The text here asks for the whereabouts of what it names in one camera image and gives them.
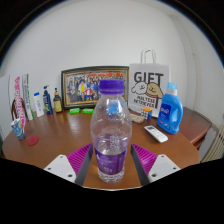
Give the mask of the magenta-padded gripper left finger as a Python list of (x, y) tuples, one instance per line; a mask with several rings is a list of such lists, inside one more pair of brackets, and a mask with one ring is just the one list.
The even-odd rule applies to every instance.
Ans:
[(45, 168), (56, 176), (82, 186), (93, 155), (93, 146), (88, 144), (69, 155), (58, 155)]

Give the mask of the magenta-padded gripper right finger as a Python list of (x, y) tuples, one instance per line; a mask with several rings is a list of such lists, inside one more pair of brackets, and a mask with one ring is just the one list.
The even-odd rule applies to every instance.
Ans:
[(131, 144), (131, 155), (142, 186), (180, 170), (165, 154), (156, 155), (134, 143)]

